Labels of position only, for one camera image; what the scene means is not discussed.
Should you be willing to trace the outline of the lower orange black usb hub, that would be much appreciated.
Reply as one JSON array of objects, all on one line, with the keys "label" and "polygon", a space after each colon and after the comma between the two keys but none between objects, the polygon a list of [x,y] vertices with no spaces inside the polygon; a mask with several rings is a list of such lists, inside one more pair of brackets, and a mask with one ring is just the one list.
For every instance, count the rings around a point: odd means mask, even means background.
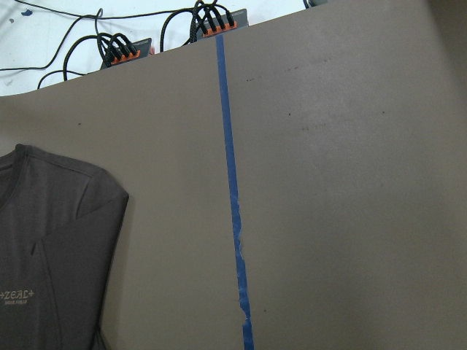
[{"label": "lower orange black usb hub", "polygon": [[214,12],[210,12],[210,17],[204,19],[202,24],[196,25],[196,38],[205,39],[226,31],[232,31],[238,28],[248,27],[249,21],[246,9],[219,14],[215,16]]}]

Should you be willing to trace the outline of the upper orange black usb hub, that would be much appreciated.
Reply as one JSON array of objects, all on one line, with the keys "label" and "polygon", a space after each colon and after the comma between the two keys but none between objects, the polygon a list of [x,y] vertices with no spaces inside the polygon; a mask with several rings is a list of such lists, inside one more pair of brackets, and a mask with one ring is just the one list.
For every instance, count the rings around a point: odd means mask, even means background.
[{"label": "upper orange black usb hub", "polygon": [[151,53],[152,39],[147,38],[127,44],[122,39],[114,42],[110,49],[103,49],[104,59],[100,69],[107,69],[130,61],[146,58]]}]

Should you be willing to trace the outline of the orange black usb hub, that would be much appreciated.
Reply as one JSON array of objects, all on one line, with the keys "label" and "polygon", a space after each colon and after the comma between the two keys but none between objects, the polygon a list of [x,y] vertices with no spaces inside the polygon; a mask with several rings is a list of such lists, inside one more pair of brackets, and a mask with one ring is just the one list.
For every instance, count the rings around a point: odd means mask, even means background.
[{"label": "orange black usb hub", "polygon": [[100,69],[107,69],[130,61],[146,58],[151,53],[152,39],[147,38],[127,44],[122,39],[114,42],[110,49],[103,49],[104,59]]},{"label": "orange black usb hub", "polygon": [[249,21],[246,9],[219,14],[215,16],[214,12],[210,12],[210,17],[204,19],[202,24],[196,25],[196,38],[205,39],[226,31],[232,31],[238,28],[248,27]]}]

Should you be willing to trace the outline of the dark brown t-shirt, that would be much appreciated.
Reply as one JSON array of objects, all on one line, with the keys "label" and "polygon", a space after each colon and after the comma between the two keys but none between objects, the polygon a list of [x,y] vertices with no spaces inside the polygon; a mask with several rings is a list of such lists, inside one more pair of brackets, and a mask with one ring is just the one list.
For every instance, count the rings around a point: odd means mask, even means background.
[{"label": "dark brown t-shirt", "polygon": [[104,169],[17,145],[1,157],[1,347],[104,349],[128,193]]}]

